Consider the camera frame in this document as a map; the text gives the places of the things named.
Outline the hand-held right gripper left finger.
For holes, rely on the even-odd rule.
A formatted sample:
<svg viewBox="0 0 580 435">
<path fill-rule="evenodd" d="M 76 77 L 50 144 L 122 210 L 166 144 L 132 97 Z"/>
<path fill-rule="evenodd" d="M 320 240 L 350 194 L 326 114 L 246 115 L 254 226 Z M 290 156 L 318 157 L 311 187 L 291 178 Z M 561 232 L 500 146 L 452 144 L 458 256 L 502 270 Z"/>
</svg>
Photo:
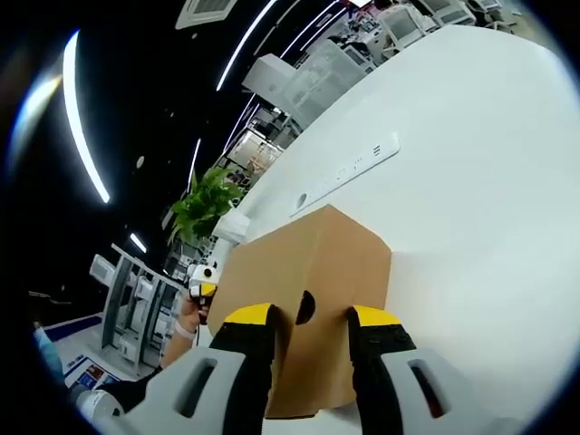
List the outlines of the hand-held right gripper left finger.
<svg viewBox="0 0 580 435">
<path fill-rule="evenodd" d="M 277 324 L 274 304 L 237 309 L 210 346 L 185 353 L 148 382 L 144 400 L 117 419 L 118 433 L 260 433 Z"/>
</svg>

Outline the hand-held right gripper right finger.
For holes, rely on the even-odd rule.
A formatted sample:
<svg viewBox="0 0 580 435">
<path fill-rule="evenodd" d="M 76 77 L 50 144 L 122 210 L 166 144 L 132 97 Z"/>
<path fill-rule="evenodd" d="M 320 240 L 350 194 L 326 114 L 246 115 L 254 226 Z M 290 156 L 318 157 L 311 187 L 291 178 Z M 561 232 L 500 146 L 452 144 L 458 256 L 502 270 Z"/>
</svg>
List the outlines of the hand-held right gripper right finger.
<svg viewBox="0 0 580 435">
<path fill-rule="evenodd" d="M 364 434 L 518 434 L 522 423 L 493 414 L 467 379 L 419 348 L 386 311 L 346 312 L 353 389 Z"/>
</svg>

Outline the person's left hand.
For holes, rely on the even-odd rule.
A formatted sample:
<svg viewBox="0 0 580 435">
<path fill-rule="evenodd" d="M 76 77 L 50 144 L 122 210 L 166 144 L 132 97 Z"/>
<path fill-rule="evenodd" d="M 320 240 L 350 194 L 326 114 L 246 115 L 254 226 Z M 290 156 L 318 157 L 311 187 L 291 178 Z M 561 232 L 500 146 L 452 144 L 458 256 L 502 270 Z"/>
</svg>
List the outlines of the person's left hand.
<svg viewBox="0 0 580 435">
<path fill-rule="evenodd" d="M 208 307 L 199 305 L 189 294 L 184 295 L 179 314 L 179 324 L 188 332 L 194 333 L 208 316 Z"/>
</svg>

